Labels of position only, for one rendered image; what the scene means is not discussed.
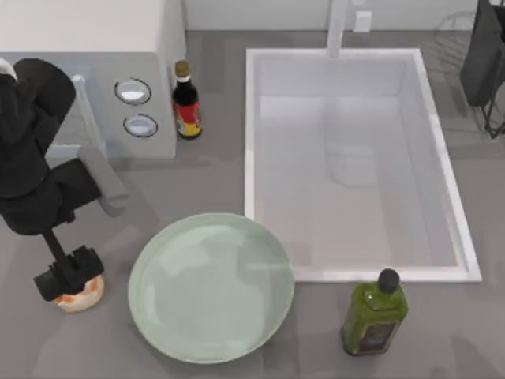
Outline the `white sink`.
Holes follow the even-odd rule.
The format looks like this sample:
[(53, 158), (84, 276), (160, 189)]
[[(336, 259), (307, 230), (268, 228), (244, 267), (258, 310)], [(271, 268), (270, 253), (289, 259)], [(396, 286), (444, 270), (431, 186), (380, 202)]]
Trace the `white sink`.
[(245, 80), (245, 214), (297, 281), (481, 281), (420, 50), (249, 49)]

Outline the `dark sauce bottle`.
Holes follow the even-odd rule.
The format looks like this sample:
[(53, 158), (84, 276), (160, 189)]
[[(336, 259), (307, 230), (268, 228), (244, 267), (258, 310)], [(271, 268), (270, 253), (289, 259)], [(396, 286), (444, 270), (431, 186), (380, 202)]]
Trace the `dark sauce bottle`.
[(177, 131), (180, 137), (196, 139), (202, 134), (200, 121), (200, 101), (196, 86), (192, 82), (187, 60), (179, 60), (174, 65), (176, 85), (172, 91), (172, 104)]

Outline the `orange and white bread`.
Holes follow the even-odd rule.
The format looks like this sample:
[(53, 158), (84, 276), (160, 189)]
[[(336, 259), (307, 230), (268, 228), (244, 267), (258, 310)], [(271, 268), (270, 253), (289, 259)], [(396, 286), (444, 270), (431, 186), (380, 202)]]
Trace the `orange and white bread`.
[(105, 283), (101, 275), (92, 278), (84, 285), (82, 292), (75, 295), (63, 294), (53, 303), (66, 313), (88, 310), (99, 303), (103, 297)]

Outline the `green bottle with black cap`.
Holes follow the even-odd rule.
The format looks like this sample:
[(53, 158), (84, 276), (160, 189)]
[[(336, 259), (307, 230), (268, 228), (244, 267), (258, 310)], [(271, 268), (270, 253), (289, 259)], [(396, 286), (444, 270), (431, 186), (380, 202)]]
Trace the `green bottle with black cap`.
[(408, 311), (400, 277), (394, 269), (385, 268), (377, 280), (357, 284), (340, 329), (344, 351), (354, 356), (383, 354)]

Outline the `pale microwave oven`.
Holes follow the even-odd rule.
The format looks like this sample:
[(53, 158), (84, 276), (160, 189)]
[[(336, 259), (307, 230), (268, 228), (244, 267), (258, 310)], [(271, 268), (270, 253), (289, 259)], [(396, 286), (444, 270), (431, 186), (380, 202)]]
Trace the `pale microwave oven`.
[[(0, 58), (38, 58), (70, 79), (85, 76), (110, 159), (175, 156), (171, 89), (174, 64), (185, 55), (181, 0), (0, 0)], [(114, 84), (130, 78), (150, 87), (145, 104), (128, 105), (114, 94)], [(123, 121), (135, 114), (152, 117), (157, 133), (129, 135)], [(74, 157), (82, 146), (94, 147), (75, 100), (48, 155)]]

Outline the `white wall socket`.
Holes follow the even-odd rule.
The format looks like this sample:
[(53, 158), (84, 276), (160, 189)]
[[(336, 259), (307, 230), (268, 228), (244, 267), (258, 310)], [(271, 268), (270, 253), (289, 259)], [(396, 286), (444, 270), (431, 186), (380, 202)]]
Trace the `white wall socket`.
[(354, 32), (369, 32), (372, 28), (372, 11), (360, 10), (355, 13)]

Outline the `tall white tap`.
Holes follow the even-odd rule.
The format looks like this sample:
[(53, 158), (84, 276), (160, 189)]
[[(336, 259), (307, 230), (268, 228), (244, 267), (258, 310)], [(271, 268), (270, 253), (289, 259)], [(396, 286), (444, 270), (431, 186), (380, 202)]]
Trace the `tall white tap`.
[[(346, 17), (351, 0), (330, 0), (326, 53), (334, 69), (340, 64), (340, 51)], [(329, 144), (329, 161), (332, 180), (350, 188), (364, 188), (372, 184), (372, 165), (369, 152), (351, 144), (341, 126), (336, 127), (336, 142)]]

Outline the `pale green plate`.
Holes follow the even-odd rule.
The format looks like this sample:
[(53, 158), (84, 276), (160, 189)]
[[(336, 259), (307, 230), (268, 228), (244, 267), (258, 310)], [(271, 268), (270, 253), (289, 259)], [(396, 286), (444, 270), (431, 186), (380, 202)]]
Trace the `pale green plate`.
[(181, 362), (241, 358), (279, 330), (294, 299), (290, 259), (259, 223), (231, 213), (186, 217), (145, 245), (129, 276), (133, 323)]

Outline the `round microwave knob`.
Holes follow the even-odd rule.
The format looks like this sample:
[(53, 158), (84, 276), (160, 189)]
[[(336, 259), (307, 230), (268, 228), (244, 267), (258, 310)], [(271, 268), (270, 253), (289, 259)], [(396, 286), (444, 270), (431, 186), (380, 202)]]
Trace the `round microwave knob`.
[(157, 133), (159, 127), (149, 115), (135, 114), (124, 119), (123, 128), (133, 137), (149, 138)]
[(136, 78), (116, 82), (114, 84), (114, 94), (123, 103), (132, 106), (145, 104), (152, 97), (150, 87)]

